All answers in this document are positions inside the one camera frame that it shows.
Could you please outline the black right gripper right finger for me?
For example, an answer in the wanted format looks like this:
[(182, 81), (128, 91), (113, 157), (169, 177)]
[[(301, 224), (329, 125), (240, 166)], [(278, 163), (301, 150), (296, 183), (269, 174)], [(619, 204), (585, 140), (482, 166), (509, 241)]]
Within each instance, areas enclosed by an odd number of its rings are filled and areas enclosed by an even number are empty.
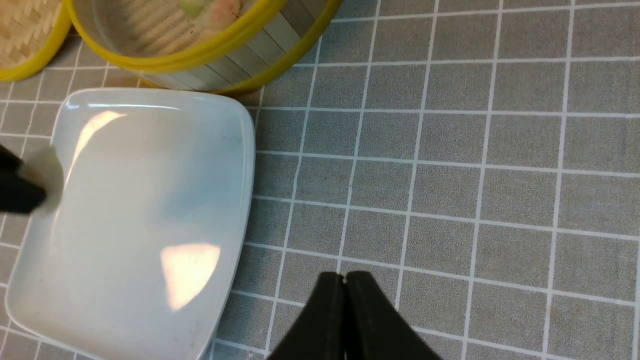
[(374, 276), (352, 271), (345, 280), (347, 360), (440, 360), (395, 310)]

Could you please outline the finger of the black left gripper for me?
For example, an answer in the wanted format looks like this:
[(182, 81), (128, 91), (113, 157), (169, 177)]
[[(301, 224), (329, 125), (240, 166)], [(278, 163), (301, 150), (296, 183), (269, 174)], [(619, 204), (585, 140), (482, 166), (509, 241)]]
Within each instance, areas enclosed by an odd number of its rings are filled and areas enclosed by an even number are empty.
[(26, 163), (11, 150), (0, 146), (0, 211), (28, 215), (42, 205), (47, 194), (43, 187), (26, 178), (21, 171)]

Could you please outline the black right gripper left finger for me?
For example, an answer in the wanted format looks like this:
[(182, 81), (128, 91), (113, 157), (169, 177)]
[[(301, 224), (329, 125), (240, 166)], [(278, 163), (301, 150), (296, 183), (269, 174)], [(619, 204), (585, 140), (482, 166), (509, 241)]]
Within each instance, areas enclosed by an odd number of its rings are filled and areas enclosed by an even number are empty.
[(270, 360), (343, 360), (345, 282), (342, 275), (322, 272), (305, 306)]

